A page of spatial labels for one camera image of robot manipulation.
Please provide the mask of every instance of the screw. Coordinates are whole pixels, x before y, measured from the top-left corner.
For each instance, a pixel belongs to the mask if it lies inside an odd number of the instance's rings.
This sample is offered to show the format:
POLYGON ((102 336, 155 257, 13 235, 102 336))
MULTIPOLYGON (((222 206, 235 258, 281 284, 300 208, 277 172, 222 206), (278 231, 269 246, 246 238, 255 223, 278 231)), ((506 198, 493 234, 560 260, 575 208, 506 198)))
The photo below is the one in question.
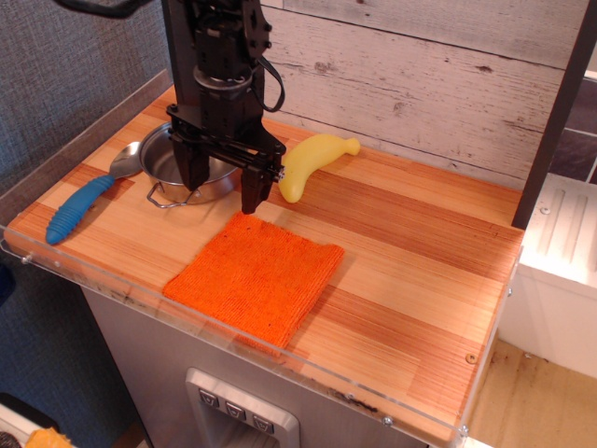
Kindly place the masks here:
POLYGON ((473 353, 467 353, 465 359, 469 364, 477 364, 477 355, 473 353))

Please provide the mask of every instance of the pot handle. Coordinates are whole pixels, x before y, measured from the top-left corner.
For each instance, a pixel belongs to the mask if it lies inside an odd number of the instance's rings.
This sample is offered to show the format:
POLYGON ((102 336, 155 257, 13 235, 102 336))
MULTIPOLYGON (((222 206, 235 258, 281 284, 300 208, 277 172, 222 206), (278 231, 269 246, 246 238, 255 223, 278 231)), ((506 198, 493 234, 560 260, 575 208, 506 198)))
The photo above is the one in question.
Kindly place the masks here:
POLYGON ((193 194, 195 194, 195 191, 191 191, 183 203, 159 203, 158 201, 152 198, 153 193, 156 191, 156 189, 158 189, 158 187, 160 187, 160 182, 156 182, 154 186, 151 188, 151 190, 148 192, 147 200, 159 208, 172 208, 177 207, 179 205, 187 205, 190 198, 193 196, 193 194))

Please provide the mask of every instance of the metal spoon head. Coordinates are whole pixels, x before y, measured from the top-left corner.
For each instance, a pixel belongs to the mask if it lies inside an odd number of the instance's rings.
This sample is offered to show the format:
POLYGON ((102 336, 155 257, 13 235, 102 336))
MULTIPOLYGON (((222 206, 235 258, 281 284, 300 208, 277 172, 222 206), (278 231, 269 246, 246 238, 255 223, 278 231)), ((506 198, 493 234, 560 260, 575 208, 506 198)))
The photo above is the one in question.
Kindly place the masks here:
POLYGON ((110 175, 115 179, 136 175, 141 171, 139 161, 139 142, 132 142, 122 149, 110 165, 110 175))

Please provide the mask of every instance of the stainless steel bowl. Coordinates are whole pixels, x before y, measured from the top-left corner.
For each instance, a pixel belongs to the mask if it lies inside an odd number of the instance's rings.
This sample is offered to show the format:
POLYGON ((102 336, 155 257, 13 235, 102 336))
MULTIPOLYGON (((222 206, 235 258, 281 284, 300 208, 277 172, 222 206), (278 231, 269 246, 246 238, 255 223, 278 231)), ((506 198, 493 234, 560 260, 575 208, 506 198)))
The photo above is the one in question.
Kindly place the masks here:
POLYGON ((141 167, 154 184, 147 194, 149 201, 160 208, 208 203, 225 196, 240 183, 242 170, 211 158, 210 176, 207 182, 195 191, 188 191, 176 165, 173 143, 168 133, 169 128, 170 123, 162 124, 147 135, 139 148, 141 167), (155 192, 170 203, 156 201, 153 198, 155 192))

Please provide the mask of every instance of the orange towel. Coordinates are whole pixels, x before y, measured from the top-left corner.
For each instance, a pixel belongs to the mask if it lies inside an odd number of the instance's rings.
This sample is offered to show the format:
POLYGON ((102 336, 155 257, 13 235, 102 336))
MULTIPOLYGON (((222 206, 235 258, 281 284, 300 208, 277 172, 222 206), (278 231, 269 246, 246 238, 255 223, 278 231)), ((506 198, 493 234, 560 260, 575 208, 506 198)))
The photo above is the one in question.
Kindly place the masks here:
POLYGON ((163 294, 285 348, 343 255, 336 245, 318 245, 237 213, 163 294))

